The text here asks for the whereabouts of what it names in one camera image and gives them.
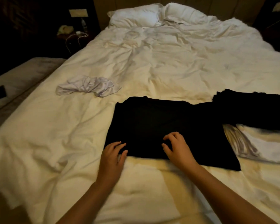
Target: hand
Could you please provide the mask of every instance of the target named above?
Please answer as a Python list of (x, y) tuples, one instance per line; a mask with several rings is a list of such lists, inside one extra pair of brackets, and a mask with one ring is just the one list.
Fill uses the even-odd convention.
[(127, 158), (127, 150), (124, 150), (118, 161), (119, 151), (126, 146), (126, 143), (121, 145), (120, 143), (111, 143), (103, 150), (96, 179), (96, 183), (101, 185), (101, 187), (112, 189), (120, 178), (125, 159)]
[(163, 139), (170, 140), (172, 151), (164, 143), (162, 144), (163, 150), (167, 154), (169, 160), (181, 171), (185, 172), (192, 169), (193, 166), (198, 165), (184, 137), (179, 132), (167, 134)]

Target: bottle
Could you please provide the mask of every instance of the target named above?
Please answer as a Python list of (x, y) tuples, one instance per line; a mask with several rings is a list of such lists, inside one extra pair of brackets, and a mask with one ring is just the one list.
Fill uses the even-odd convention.
[(81, 17), (81, 23), (82, 23), (82, 26), (83, 26), (83, 29), (84, 29), (84, 32), (87, 32), (87, 26), (86, 26), (86, 22), (83, 20), (83, 18)]

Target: white duvet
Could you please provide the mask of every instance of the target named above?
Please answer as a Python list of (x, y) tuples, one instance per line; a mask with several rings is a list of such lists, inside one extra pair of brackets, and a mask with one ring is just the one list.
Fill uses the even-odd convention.
[[(105, 98), (55, 94), (76, 75), (105, 77), (122, 89)], [(242, 22), (107, 28), (0, 128), (0, 191), (11, 207), (22, 204), (33, 223), (53, 224), (95, 181), (116, 102), (148, 96), (197, 104), (225, 88), (280, 94), (280, 53)], [(240, 163), (241, 172), (206, 169), (280, 223), (280, 165)], [(209, 217), (216, 223), (168, 161), (128, 157), (95, 223), (211, 223)]]

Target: person's left hand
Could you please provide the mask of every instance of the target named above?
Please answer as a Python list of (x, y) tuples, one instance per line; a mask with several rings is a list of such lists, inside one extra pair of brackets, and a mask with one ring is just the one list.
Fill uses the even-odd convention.
[(102, 187), (112, 189), (118, 182), (125, 159), (127, 158), (127, 150), (124, 150), (120, 160), (118, 161), (119, 151), (126, 146), (126, 143), (114, 142), (105, 147), (101, 155), (101, 162), (98, 169), (96, 183)]

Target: headboard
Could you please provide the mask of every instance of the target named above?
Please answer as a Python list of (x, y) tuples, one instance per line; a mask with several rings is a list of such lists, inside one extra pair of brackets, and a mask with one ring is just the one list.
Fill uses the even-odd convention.
[(193, 7), (207, 15), (214, 15), (220, 20), (232, 17), (252, 25), (265, 0), (93, 0), (101, 30), (109, 24), (108, 11), (133, 8), (152, 3), (164, 6), (170, 2)]

